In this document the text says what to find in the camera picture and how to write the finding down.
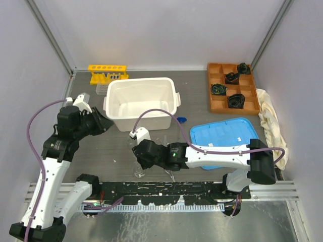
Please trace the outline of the clear acrylic tube rack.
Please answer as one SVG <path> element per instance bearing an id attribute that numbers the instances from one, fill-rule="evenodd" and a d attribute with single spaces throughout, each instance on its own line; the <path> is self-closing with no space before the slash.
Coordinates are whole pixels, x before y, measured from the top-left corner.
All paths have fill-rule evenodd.
<path id="1" fill-rule="evenodd" d="M 95 90 L 97 95 L 106 96 L 108 86 L 109 86 L 108 84 L 97 84 L 96 85 L 96 90 Z"/>

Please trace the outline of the blue handled brush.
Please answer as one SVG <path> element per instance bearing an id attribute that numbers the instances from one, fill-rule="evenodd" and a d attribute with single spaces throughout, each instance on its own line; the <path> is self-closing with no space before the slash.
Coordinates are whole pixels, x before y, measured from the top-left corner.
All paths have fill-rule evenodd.
<path id="1" fill-rule="evenodd" d="M 177 121 L 180 123 L 180 124 L 183 124 L 187 121 L 187 119 L 185 117 L 177 117 Z"/>

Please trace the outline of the metal crucible tongs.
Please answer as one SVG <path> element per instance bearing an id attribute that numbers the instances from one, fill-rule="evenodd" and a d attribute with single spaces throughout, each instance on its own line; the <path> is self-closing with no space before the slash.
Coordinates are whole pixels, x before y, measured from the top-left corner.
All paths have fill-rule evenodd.
<path id="1" fill-rule="evenodd" d="M 158 144 L 160 144 L 160 145 L 163 144 L 163 142 L 159 138 L 156 139 L 156 142 Z M 174 178 L 173 172 L 171 170 L 166 170 L 166 169 L 164 171 L 170 176 L 172 182 L 175 182 L 175 178 Z"/>

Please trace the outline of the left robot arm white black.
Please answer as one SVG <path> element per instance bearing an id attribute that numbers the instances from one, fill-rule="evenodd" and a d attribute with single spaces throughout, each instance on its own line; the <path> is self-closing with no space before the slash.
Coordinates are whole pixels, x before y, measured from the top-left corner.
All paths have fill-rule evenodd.
<path id="1" fill-rule="evenodd" d="M 79 142 L 91 135 L 106 132 L 114 123 L 96 107 L 75 105 L 60 109 L 54 133 L 43 144 L 40 174 L 29 208 L 20 222 L 10 227 L 9 234 L 21 241 L 63 241 L 69 220 L 87 198 L 101 194 L 99 178 L 81 174 L 72 190 L 57 204 L 63 178 L 70 167 Z"/>

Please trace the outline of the yellow test tube rack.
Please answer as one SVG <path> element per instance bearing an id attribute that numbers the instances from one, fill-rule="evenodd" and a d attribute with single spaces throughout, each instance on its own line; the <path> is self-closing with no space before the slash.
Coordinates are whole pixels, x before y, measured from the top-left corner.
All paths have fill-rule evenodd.
<path id="1" fill-rule="evenodd" d="M 129 79 L 126 66 L 120 65 L 89 65 L 88 71 L 91 72 L 91 85 L 109 84 L 114 80 Z"/>

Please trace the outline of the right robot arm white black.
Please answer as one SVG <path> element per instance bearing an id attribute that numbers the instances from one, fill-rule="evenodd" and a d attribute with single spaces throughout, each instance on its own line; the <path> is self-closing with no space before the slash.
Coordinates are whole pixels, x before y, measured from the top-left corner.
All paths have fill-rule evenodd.
<path id="1" fill-rule="evenodd" d="M 202 166 L 233 168 L 223 176 L 221 191 L 224 197 L 234 198 L 250 184 L 273 185 L 276 182 L 273 153 L 259 139 L 233 147 L 206 147 L 187 143 L 158 145 L 144 139 L 132 149 L 142 169 L 156 165 L 166 170 Z"/>

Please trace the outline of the white plastic bin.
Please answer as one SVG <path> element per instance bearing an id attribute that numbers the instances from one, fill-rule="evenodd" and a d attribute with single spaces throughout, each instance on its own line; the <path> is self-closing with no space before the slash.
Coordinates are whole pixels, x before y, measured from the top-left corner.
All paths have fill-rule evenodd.
<path id="1" fill-rule="evenodd" d="M 109 84 L 103 109 L 121 132 L 130 132 L 139 118 L 139 127 L 165 130 L 170 127 L 171 117 L 159 109 L 175 115 L 181 105 L 180 93 L 172 79 L 167 77 L 117 80 Z"/>

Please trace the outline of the glass funnel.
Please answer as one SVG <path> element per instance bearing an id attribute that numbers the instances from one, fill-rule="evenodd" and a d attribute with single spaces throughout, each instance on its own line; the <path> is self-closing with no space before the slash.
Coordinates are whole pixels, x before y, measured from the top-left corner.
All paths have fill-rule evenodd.
<path id="1" fill-rule="evenodd" d="M 136 178 L 145 177 L 145 170 L 142 169 L 141 165 L 138 162 L 134 162 L 132 166 L 132 174 Z"/>

